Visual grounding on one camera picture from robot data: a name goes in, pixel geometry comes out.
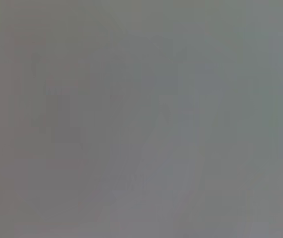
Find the light gray area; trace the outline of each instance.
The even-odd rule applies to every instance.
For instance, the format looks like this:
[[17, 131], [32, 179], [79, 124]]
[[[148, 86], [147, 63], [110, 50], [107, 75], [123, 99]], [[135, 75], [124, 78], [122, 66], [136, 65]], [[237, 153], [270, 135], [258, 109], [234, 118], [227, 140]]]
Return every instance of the light gray area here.
[[0, 238], [283, 238], [283, 1], [0, 0]]

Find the blurry background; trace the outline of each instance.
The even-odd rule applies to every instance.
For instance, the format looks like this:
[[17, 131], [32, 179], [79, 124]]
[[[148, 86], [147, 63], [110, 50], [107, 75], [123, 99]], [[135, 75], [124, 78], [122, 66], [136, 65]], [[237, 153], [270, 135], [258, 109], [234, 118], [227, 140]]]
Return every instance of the blurry background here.
[[0, 238], [283, 238], [282, 0], [0, 0]]

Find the gray surface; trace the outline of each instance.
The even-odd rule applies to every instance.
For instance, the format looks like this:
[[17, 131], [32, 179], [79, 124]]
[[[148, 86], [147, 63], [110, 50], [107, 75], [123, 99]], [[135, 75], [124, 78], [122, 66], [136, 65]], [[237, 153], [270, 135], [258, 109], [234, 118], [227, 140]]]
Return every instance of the gray surface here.
[[0, 238], [283, 238], [283, 1], [0, 0]]

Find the gray wall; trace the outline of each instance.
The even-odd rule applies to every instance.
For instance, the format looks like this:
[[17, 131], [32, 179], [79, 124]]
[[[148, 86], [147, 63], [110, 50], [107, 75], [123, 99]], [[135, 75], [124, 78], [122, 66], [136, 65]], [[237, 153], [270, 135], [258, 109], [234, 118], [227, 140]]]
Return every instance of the gray wall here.
[[283, 1], [0, 0], [0, 238], [283, 238]]

